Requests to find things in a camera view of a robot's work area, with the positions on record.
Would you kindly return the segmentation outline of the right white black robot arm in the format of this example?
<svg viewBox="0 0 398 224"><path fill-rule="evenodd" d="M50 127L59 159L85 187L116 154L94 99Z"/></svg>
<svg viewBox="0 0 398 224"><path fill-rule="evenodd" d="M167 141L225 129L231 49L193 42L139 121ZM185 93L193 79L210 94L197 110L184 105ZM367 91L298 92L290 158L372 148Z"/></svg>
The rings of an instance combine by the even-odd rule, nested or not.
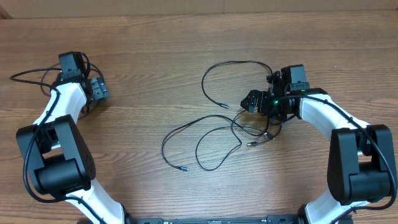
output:
<svg viewBox="0 0 398 224"><path fill-rule="evenodd" d="M355 118L321 88L311 88L303 65L269 75L266 91L251 90L241 107L269 119L294 115L330 142L327 189L302 205L295 223L352 223L351 212L384 210L397 198L397 171L391 130Z"/></svg>

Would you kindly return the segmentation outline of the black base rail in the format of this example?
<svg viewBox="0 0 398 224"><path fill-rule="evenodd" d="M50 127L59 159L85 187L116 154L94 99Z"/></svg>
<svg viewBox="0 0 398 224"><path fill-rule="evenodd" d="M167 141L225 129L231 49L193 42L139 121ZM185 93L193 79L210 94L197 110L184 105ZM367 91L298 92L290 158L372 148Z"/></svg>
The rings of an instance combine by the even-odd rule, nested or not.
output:
<svg viewBox="0 0 398 224"><path fill-rule="evenodd" d="M268 215L262 218L189 218L171 219L142 218L138 224L304 224L298 215Z"/></svg>

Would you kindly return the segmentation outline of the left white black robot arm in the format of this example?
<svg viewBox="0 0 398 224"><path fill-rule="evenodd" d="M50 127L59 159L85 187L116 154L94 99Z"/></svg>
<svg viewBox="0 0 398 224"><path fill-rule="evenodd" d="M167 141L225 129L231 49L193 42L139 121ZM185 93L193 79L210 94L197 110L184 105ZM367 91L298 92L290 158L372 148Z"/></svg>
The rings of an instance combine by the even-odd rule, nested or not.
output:
<svg viewBox="0 0 398 224"><path fill-rule="evenodd" d="M58 59L51 70L59 74L49 85L44 112L16 133L25 188L38 202L74 205L90 223L135 223L97 181L93 156L76 125L90 103L109 96L104 78L90 77L97 67L83 52L63 53Z"/></svg>

